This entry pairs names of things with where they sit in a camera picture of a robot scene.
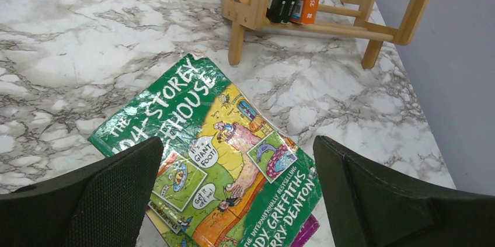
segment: gray marble veining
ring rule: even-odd
[[[327,135],[400,172],[454,187],[393,45],[365,71],[365,40],[248,32],[242,62],[231,67],[220,0],[0,3],[0,193],[102,159],[89,134],[189,51],[215,61],[310,155],[314,137]],[[383,22],[378,10],[371,19]],[[313,213],[322,226],[307,246],[327,246],[323,201]],[[165,246],[147,219],[138,246]]]

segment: green book cover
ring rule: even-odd
[[[186,55],[89,137],[164,144],[152,207],[199,246],[290,246],[322,196],[314,161],[207,57]]]

